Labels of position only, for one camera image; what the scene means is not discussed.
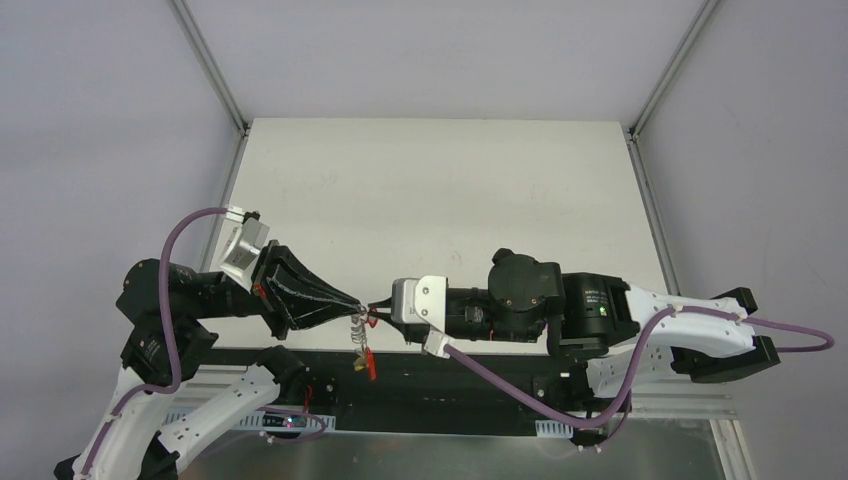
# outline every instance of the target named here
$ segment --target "red clip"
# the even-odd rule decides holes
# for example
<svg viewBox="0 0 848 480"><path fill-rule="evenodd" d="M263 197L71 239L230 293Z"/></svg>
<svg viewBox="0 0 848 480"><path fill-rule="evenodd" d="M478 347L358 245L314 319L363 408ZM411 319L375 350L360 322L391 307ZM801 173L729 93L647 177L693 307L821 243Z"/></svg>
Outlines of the red clip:
<svg viewBox="0 0 848 480"><path fill-rule="evenodd" d="M312 399L312 385L306 386L306 392L305 393L306 393L306 395L304 395L304 400L303 400L303 411L307 412L307 411L309 411L309 400Z"/></svg>
<svg viewBox="0 0 848 480"><path fill-rule="evenodd" d="M371 381L377 380L377 362L374 360L374 354L370 348L365 348L365 360L368 362L368 377Z"/></svg>
<svg viewBox="0 0 848 480"><path fill-rule="evenodd" d="M379 320L379 318L371 316L371 314L376 312L376 311L377 311L376 308L372 308L371 310L368 311L368 315L365 316L365 323L367 323L368 326L371 327L371 328L376 327L377 321Z"/></svg>
<svg viewBox="0 0 848 480"><path fill-rule="evenodd" d="M258 284L258 283L256 283L256 284L254 284L254 285L253 285L253 293L255 293L256 295L258 295L258 296L259 296L259 297L261 297L261 298L265 298L265 297L267 297L267 296L268 296L268 295L265 293L265 289L264 289L264 288L262 288L262 285L260 285L260 284Z"/></svg>

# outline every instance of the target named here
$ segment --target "metal spring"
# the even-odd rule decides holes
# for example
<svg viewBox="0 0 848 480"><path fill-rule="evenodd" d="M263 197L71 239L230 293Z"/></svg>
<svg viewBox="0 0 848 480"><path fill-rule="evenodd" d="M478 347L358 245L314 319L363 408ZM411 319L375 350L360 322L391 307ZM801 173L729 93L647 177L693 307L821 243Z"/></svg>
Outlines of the metal spring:
<svg viewBox="0 0 848 480"><path fill-rule="evenodd" d="M354 350L359 356L364 356L365 350L368 348L368 335L365 331L368 322L365 313L365 308L360 307L358 314L350 316L350 339L359 347Z"/></svg>

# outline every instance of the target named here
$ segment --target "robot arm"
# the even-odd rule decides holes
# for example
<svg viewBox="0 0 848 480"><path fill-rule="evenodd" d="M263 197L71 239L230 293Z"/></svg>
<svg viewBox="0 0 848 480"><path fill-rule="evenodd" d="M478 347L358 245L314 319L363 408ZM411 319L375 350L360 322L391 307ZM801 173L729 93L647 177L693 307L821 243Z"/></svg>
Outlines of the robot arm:
<svg viewBox="0 0 848 480"><path fill-rule="evenodd" d="M305 392L305 385L292 385L304 381L305 367L278 346L263 352L241 381L179 425L159 429L174 397L146 387L155 390L194 377L218 338L198 320L261 315L271 333L283 339L289 330L359 312L358 300L323 282L287 247L273 240L263 246L267 227L259 223L258 214L243 218L226 249L224 271L197 273L168 265L169 304L165 307L171 313L179 359L176 382L160 316L160 261L143 260L130 269L116 305L134 328L121 353L113 400L82 455L57 465L57 478L176 478L203 448L246 414L281 393L293 393L293 400L302 400L296 397Z"/></svg>
<svg viewBox="0 0 848 480"><path fill-rule="evenodd" d="M227 244L221 272L197 273L169 264L160 269L159 261L151 259L137 263L127 274L117 306L134 329L121 353L115 396L83 455L60 462L57 478L176 478L239 419L281 394L290 403L298 402L304 387L311 386L304 365L277 346L263 351L239 381L174 424L159 427L172 395L145 391L118 408L127 392L175 386L195 375L217 339L200 319L261 315L272 335L285 339L289 330L363 311L357 299L322 281L287 247L274 240L264 245L268 228L259 223L258 214L241 212L240 218L243 224ZM697 300L649 292L614 277L562 274L556 263L540 263L506 249L499 250L493 262L488 289L449 288L447 279L438 276L405 278L394 282L390 299L370 306L390 308L390 314L375 315L407 341L421 343L436 356L453 352L458 359L465 357L461 361L466 366L476 362L448 347L454 338L535 342L546 336L555 363L565 370L584 365L583 382L588 383L590 396L616 396L615 408L621 406L618 397L627 384L625 372L632 355L605 355L611 346L629 342L649 328L654 328L650 341L637 342L641 362L633 384L681 373L695 382L729 381L779 363L771 340L754 335L742 323L756 309L747 290ZM166 274L167 306L159 304L159 288L165 285L160 285L159 275ZM173 317L181 367L174 370L180 371L178 379L172 378L170 368L174 352L169 355L166 347L174 338L166 341L161 308L169 308ZM673 313L656 324L658 312ZM476 366L481 369L477 373L494 375ZM529 405L526 392L507 382L498 386ZM530 401L548 408L548 416L558 414Z"/></svg>
<svg viewBox="0 0 848 480"><path fill-rule="evenodd" d="M637 352L635 385L681 373L694 382L726 382L779 363L771 340L742 323L756 310L747 289L700 300L604 275L562 274L558 264L506 249L493 262L488 289L448 288L438 276L405 278L394 282L390 302L372 307L389 305L390 316L382 318L436 356L447 357L445 346L454 338L535 342L547 333L551 356L588 363L589 387L598 398L616 395L633 355L604 358L609 348L632 342L668 308L674 313Z"/></svg>

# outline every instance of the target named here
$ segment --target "cable clip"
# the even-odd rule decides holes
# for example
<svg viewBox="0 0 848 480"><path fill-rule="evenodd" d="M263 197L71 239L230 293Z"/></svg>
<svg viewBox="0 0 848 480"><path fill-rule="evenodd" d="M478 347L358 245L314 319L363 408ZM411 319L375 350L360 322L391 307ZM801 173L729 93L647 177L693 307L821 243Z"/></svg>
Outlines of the cable clip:
<svg viewBox="0 0 848 480"><path fill-rule="evenodd" d="M268 439L266 440L268 442L268 445L274 444L274 437L272 437L271 435L268 435L268 432L266 432L265 430L260 430L259 436L260 437L268 437Z"/></svg>
<svg viewBox="0 0 848 480"><path fill-rule="evenodd" d="M453 342L453 337L445 335L435 328L431 328L430 333L427 334L427 339L424 340L424 345L422 345L421 350L436 357L450 358L450 355L445 353L445 347L447 345L451 345Z"/></svg>
<svg viewBox="0 0 848 480"><path fill-rule="evenodd" d="M234 222L244 222L244 214L246 212L243 208L237 207L235 205L227 205L226 208L227 214L224 215L224 218L226 218L227 220L232 220Z"/></svg>

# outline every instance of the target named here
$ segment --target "white table surface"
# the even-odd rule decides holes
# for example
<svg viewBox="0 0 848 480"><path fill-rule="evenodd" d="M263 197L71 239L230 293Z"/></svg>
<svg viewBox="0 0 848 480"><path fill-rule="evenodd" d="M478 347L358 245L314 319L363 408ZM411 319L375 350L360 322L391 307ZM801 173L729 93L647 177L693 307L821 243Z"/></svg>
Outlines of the white table surface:
<svg viewBox="0 0 848 480"><path fill-rule="evenodd" d="M500 247L563 273L615 275L665 291L621 126L614 122L257 119L231 204L363 303L395 278L486 287ZM224 222L213 269L233 223ZM217 347L279 343L259 317L203 321ZM291 332L295 349L352 351L350 321ZM419 351L385 324L375 351ZM459 342L470 353L546 354L535 344Z"/></svg>

